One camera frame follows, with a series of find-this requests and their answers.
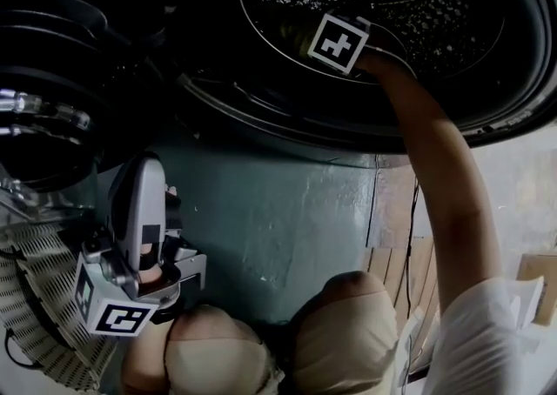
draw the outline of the knee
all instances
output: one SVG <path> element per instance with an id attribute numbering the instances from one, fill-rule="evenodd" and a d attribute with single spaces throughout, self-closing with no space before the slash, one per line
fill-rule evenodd
<path id="1" fill-rule="evenodd" d="M 372 274 L 351 271 L 329 279 L 321 292 L 321 297 L 324 299 L 323 302 L 330 304 L 342 299 L 379 293 L 384 289 L 383 282 Z"/>
<path id="2" fill-rule="evenodd" d="M 200 305 L 176 319 L 170 340 L 246 339 L 258 342 L 257 335 L 246 324 L 231 318 L 225 311 Z"/>

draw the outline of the white sleeve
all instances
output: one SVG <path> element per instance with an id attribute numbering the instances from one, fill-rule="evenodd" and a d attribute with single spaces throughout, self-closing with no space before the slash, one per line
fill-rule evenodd
<path id="1" fill-rule="evenodd" d="M 510 395 L 520 389 L 520 354 L 503 278 L 462 293 L 441 317 L 423 395 Z"/>

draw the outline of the washing machine drum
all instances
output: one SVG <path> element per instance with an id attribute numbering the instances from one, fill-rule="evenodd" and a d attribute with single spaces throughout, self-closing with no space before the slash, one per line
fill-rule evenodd
<path id="1" fill-rule="evenodd" d="M 4 187 L 64 189 L 148 141 L 160 76 L 98 0 L 0 0 L 0 14 Z"/>
<path id="2" fill-rule="evenodd" d="M 326 12 L 363 17 L 372 36 L 391 35 L 471 145 L 517 136 L 554 117 L 555 0 L 183 4 L 172 32 L 181 86 L 202 108 L 254 133 L 348 151 L 404 151 L 373 77 L 345 76 L 300 53 L 299 39 Z"/>

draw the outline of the robotic arm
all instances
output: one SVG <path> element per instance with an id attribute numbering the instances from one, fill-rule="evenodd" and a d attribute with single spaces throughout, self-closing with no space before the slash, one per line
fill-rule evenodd
<path id="1" fill-rule="evenodd" d="M 198 279 L 205 287 L 207 257 L 180 237 L 180 200 L 166 191 L 156 156 L 144 153 L 124 165 L 110 190 L 107 228 L 83 244 L 77 264 L 74 299 L 89 333 L 137 336 L 152 322 L 181 310 L 180 283 Z M 152 244 L 142 255 L 143 244 Z M 138 273 L 158 264 L 163 277 L 148 288 Z"/>

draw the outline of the beige pants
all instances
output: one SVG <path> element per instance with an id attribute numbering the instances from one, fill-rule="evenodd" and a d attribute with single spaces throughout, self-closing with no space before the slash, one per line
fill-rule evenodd
<path id="1" fill-rule="evenodd" d="M 396 341 L 386 291 L 326 305 L 301 326 L 294 382 L 304 395 L 387 395 Z M 242 339 L 169 341 L 165 360 L 176 395 L 275 395 L 284 377 L 264 344 Z"/>

